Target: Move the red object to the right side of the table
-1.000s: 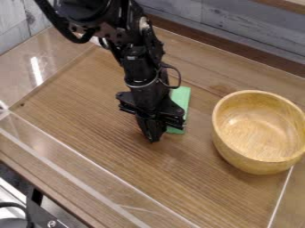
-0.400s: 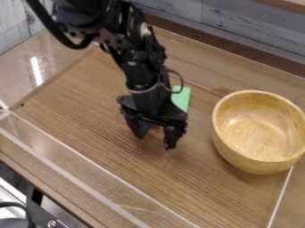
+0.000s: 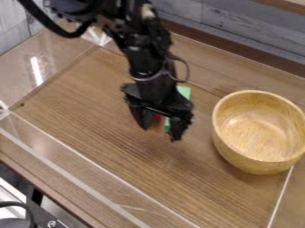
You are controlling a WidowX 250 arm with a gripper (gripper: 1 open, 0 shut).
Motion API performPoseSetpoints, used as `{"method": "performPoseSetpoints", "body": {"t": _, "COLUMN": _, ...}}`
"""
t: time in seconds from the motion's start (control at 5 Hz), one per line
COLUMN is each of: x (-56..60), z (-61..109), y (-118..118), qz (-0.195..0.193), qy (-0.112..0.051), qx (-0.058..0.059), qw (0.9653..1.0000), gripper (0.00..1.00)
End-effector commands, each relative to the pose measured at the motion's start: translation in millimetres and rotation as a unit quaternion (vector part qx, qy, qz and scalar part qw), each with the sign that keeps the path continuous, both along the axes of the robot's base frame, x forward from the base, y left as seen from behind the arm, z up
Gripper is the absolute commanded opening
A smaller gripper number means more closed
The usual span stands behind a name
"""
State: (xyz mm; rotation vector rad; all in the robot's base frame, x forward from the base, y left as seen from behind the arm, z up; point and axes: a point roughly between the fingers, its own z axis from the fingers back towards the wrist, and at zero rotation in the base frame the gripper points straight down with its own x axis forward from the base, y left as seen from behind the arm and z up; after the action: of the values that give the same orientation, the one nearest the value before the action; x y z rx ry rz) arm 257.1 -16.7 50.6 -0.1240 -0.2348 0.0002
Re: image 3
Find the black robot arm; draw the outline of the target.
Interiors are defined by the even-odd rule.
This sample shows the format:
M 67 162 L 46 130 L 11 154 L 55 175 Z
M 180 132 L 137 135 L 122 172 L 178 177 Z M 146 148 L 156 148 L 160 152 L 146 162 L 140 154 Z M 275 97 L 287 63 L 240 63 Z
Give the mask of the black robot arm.
M 113 38 L 129 63 L 132 83 L 122 85 L 126 103 L 138 125 L 149 129 L 157 115 L 169 118 L 169 138 L 178 141 L 193 118 L 193 103 L 182 96 L 176 63 L 184 59 L 170 51 L 172 34 L 164 27 L 150 0 L 47 0 L 53 13 L 81 26 L 67 31 L 34 0 L 18 0 L 31 16 L 58 36 L 81 37 L 98 26 Z

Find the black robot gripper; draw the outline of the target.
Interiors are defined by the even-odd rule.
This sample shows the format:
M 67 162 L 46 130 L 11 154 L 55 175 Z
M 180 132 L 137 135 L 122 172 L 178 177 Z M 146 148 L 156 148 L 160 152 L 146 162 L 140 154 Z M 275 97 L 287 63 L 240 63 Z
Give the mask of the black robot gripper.
M 149 130 L 156 114 L 166 116 L 170 122 L 170 140 L 180 141 L 192 125 L 193 103 L 180 94 L 177 83 L 166 77 L 153 81 L 126 83 L 121 90 L 138 125 Z

